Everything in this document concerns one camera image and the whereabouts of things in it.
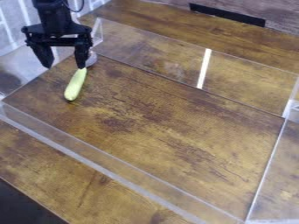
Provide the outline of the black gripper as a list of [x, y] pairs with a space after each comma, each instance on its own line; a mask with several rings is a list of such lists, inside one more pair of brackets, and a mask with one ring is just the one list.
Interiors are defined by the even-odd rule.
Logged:
[[87, 66], [92, 47], [91, 28], [72, 20], [68, 0], [32, 0], [40, 23], [21, 29], [25, 44], [32, 48], [41, 65], [52, 67], [52, 46], [75, 46], [79, 69]]

